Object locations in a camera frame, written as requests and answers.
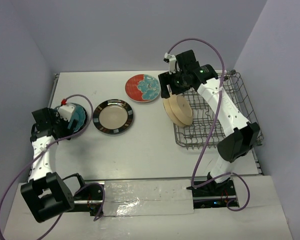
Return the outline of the red and teal floral plate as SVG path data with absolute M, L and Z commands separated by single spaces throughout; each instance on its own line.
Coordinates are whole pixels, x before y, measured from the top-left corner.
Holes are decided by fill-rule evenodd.
M 160 82 L 154 76 L 137 74 L 125 83 L 127 96 L 138 103 L 154 101 L 161 94 Z

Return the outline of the black rimmed cream plate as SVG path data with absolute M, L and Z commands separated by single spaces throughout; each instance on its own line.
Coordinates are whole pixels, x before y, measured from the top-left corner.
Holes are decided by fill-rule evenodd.
M 132 107 L 121 99 L 109 99 L 94 110 L 92 122 L 97 130 L 107 135 L 119 135 L 128 130 L 134 120 Z

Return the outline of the teal scalloped plate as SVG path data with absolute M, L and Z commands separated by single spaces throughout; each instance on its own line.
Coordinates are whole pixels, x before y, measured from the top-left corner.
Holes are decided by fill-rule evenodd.
M 82 130 L 88 120 L 88 114 L 85 108 L 80 104 L 77 103 L 73 103 L 73 104 L 76 105 L 76 108 L 70 122 L 64 121 L 60 118 L 60 115 L 57 111 L 60 105 L 54 108 L 54 110 L 58 113 L 62 127 L 68 132 L 68 135 L 75 134 L 80 130 Z

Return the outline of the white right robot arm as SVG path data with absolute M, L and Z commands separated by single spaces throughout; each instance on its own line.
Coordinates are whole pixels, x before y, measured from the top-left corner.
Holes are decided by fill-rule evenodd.
M 232 175 L 235 160 L 253 148 L 260 126 L 240 112 L 226 93 L 221 77 L 211 65 L 200 65 L 192 50 L 177 55 L 165 53 L 164 61 L 169 70 L 158 76 L 161 98 L 176 110 L 175 116 L 183 113 L 177 98 L 193 89 L 209 105 L 222 127 L 225 138 L 217 144 L 218 159 L 206 182 L 208 192 L 217 196 L 224 191 L 224 182 Z

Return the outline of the cream bird painted plate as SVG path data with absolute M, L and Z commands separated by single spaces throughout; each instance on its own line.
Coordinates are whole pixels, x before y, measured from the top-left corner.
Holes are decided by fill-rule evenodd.
M 186 126 L 193 123 L 193 110 L 184 96 L 171 94 L 168 102 L 172 112 L 181 123 Z

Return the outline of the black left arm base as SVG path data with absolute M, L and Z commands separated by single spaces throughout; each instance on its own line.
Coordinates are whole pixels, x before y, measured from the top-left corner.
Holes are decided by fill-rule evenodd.
M 97 221 L 103 217 L 103 205 L 105 202 L 104 184 L 98 182 L 88 182 L 79 173 L 73 173 L 64 177 L 68 179 L 76 178 L 79 189 L 73 193 L 74 208 L 69 213 L 89 213 Z

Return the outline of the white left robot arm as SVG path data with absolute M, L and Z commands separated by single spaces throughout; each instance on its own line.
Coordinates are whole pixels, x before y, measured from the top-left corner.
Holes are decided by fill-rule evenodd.
M 35 162 L 31 166 L 28 182 L 20 192 L 30 212 L 42 223 L 75 207 L 74 198 L 83 199 L 88 187 L 75 182 L 70 189 L 53 171 L 56 161 L 57 140 L 70 140 L 81 131 L 88 120 L 86 110 L 79 104 L 67 103 L 55 108 L 42 108 L 32 112 L 35 120 L 30 142 Z

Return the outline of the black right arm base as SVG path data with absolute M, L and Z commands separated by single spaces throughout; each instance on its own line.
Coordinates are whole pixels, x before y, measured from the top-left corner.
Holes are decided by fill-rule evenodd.
M 239 207 L 234 181 L 228 178 L 223 183 L 214 181 L 205 186 L 186 188 L 192 193 L 194 209 Z

